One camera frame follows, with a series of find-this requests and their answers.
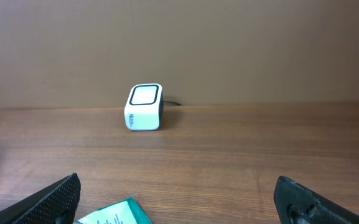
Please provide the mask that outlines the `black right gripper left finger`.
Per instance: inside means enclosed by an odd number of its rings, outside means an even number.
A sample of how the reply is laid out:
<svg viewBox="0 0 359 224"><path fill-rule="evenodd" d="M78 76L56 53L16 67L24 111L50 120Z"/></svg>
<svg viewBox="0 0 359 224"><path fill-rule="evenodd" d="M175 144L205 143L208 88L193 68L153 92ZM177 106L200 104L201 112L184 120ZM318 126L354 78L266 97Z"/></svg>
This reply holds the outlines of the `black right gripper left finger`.
<svg viewBox="0 0 359 224"><path fill-rule="evenodd" d="M80 201L76 173L0 211L0 224L72 224Z"/></svg>

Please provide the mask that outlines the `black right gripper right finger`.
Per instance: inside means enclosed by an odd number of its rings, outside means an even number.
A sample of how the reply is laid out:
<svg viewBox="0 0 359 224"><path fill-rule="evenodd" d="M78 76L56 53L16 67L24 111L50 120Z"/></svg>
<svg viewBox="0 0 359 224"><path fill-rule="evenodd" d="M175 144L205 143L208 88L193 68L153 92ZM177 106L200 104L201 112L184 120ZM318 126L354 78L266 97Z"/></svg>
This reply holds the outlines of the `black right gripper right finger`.
<svg viewBox="0 0 359 224"><path fill-rule="evenodd" d="M359 224L359 215L286 176L278 177L274 203L282 224Z"/></svg>

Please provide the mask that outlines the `green white sachet packet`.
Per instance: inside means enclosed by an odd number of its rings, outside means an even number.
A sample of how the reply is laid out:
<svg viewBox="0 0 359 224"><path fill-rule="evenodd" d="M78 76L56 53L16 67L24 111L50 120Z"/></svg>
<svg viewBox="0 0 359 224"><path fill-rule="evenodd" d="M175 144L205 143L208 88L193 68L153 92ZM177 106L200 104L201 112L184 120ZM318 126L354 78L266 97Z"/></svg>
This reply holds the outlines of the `green white sachet packet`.
<svg viewBox="0 0 359 224"><path fill-rule="evenodd" d="M132 197L100 208L75 224L151 224L151 220Z"/></svg>

